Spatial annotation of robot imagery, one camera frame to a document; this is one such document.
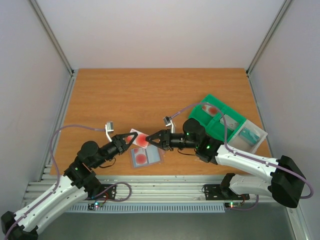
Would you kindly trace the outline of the red white credit card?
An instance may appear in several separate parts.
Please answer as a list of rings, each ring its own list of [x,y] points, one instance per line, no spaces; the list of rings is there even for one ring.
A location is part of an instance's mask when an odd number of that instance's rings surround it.
[[[147,154],[144,148],[134,148],[131,151],[133,165],[135,167],[141,167],[148,163]]]
[[[147,134],[140,132],[134,128],[130,130],[131,133],[135,132],[137,133],[137,137],[135,140],[132,142],[134,145],[146,149],[149,145],[149,143],[146,141],[146,137],[148,136]]]

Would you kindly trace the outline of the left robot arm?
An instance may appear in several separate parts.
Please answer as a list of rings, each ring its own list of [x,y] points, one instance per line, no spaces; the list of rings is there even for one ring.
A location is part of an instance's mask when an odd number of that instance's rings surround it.
[[[138,133],[117,134],[106,145],[99,147],[95,141],[87,141],[74,161],[41,196],[24,208],[7,211],[1,218],[1,228],[6,240],[36,240],[53,220],[72,205],[83,200],[113,200],[108,190],[97,179],[94,169],[115,156],[125,153]]]

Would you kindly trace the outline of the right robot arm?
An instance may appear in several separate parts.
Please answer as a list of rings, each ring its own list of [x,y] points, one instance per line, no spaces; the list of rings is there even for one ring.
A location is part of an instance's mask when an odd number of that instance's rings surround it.
[[[294,160],[283,155],[269,158],[248,153],[225,144],[206,133],[194,118],[184,122],[182,133],[162,129],[146,137],[146,141],[164,151],[194,149],[195,155],[205,163],[229,166],[250,174],[227,174],[220,184],[225,198],[252,194],[273,198],[279,204],[296,208],[302,199],[305,176]]]

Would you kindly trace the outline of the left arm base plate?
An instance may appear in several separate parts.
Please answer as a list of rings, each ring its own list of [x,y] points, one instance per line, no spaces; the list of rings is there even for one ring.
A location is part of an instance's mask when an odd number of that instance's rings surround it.
[[[117,186],[115,184],[101,184],[100,186],[90,190],[86,200],[105,199],[115,200],[117,193]]]

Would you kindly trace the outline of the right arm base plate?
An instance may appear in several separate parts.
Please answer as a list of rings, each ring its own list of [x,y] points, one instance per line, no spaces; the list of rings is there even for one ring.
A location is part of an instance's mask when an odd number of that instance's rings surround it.
[[[249,194],[236,194],[232,191],[223,193],[219,184],[205,184],[201,188],[206,201],[242,201],[249,200]]]

